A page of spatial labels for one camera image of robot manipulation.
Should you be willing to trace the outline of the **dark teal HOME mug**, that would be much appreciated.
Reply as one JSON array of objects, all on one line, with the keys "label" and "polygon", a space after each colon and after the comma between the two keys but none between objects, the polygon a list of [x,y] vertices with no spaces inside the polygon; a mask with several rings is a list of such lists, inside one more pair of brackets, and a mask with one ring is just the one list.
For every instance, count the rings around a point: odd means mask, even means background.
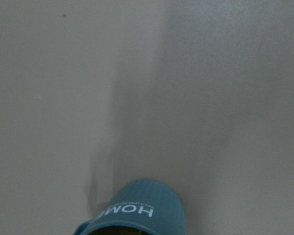
[{"label": "dark teal HOME mug", "polygon": [[183,206],[167,185],[150,179],[124,186],[76,235],[185,235]]}]

